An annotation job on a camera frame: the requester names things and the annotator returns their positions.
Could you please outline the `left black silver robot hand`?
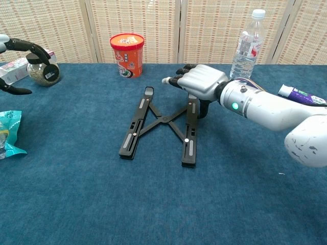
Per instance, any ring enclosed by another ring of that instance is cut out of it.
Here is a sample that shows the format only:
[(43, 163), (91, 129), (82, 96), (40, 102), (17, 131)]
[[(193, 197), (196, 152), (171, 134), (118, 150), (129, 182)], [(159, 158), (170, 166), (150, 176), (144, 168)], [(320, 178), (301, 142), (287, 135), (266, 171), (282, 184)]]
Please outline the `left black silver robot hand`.
[[(1, 53), (7, 50), (11, 51), (30, 51), (35, 54), (45, 65), (50, 65), (49, 59), (51, 56), (39, 45), (21, 40), (18, 38), (10, 38), (6, 34), (1, 34)], [(27, 95), (31, 94), (32, 91), (25, 88), (16, 88), (7, 84), (3, 79), (1, 79), (1, 90), (13, 95)]]

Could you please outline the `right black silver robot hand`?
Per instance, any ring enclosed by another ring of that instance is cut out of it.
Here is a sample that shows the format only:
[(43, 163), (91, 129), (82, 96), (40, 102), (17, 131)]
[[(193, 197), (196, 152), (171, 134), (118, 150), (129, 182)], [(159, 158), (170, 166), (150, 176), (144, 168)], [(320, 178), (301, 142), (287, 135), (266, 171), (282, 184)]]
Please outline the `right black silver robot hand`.
[(183, 89), (198, 98), (198, 118), (201, 119), (206, 117), (209, 104), (219, 99), (219, 85), (227, 81), (228, 77), (220, 70), (203, 64), (187, 64), (176, 71), (176, 76), (163, 78), (161, 82)]

